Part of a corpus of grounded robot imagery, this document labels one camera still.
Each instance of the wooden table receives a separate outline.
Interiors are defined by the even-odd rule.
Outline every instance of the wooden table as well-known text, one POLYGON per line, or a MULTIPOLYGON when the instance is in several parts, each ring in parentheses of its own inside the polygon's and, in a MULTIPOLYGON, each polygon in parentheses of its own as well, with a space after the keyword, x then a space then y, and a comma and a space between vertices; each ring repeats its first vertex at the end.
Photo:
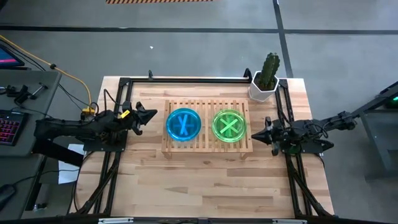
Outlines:
MULTIPOLYGON (((104 77, 101 93, 106 88, 116 96, 119 78, 104 77)), ((288 83, 295 119, 311 119, 304 80, 288 79, 288 83)), ((142 126, 142 136, 129 133, 119 166, 112 216, 293 218, 285 158, 281 153, 272 156, 271 147, 264 143, 253 141, 254 152, 245 161, 236 154, 176 154, 171 160, 163 156, 160 150, 165 100, 198 98, 247 99, 248 85, 134 84, 132 103, 141 101, 145 108, 159 112, 147 126, 142 126)), ((103 110, 103 94, 99 94, 98 104, 103 110)), ((110 99, 107 104, 113 108, 110 99)), ((277 119, 274 97, 261 104, 249 100, 249 111, 252 133, 264 128, 265 116, 277 119)), ((80 206, 98 185, 103 156, 103 152, 94 153, 82 167, 76 196, 80 206)), ((333 213, 322 162, 314 155, 304 154, 303 164, 308 187, 333 213)), ((299 190, 298 196, 304 211, 299 190)))

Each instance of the rgb keyboard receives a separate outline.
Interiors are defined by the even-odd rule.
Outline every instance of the rgb keyboard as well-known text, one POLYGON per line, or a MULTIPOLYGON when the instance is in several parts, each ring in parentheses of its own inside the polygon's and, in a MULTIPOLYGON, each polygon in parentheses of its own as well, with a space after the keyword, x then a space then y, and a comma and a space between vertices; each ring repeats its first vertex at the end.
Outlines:
POLYGON ((0 145, 15 146, 28 114, 0 110, 0 145))

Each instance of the wooden slat rack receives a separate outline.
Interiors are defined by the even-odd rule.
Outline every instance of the wooden slat rack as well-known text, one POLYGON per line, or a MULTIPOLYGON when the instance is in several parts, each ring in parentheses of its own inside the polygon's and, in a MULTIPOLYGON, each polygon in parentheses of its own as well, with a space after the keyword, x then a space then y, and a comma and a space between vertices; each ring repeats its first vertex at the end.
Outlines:
POLYGON ((240 153, 241 159, 253 152, 251 127, 249 117, 249 104, 247 100, 166 100, 164 109, 164 123, 170 113, 179 108, 195 110, 201 118, 201 131, 195 140, 189 142, 174 141, 164 127, 162 136, 162 154, 172 158, 172 153, 182 152, 234 152, 240 153), (245 136, 238 142, 228 143, 219 140, 211 129, 211 123, 217 112, 223 109, 234 109, 240 112, 247 123, 245 136))

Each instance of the white paper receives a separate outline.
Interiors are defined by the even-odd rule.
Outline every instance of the white paper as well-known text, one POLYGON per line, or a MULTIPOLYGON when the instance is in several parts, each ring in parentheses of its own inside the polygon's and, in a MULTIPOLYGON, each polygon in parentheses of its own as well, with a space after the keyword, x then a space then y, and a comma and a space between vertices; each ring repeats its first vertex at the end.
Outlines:
MULTIPOLYGON (((77 152, 81 155, 85 154, 82 144, 69 144, 68 149, 77 152)), ((59 170, 75 170, 75 171, 60 171, 58 175, 58 184, 70 183, 77 180, 79 174, 79 167, 67 164, 66 162, 58 161, 59 170)))

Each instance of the white hexagonal pot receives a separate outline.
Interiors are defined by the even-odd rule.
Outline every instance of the white hexagonal pot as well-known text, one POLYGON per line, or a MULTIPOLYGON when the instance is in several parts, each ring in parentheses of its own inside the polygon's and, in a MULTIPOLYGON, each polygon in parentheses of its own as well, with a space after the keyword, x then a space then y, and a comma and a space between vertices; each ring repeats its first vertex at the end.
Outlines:
POLYGON ((250 97, 250 99, 252 99, 256 102, 263 103, 268 99, 268 97, 272 96, 275 93, 275 91, 279 85, 279 79, 277 77, 274 77, 275 78, 275 88, 273 90, 261 91, 257 87, 257 85, 254 83, 254 79, 256 78, 256 75, 258 73, 261 73, 261 71, 256 71, 256 74, 254 74, 253 80, 250 83, 249 97, 250 97))

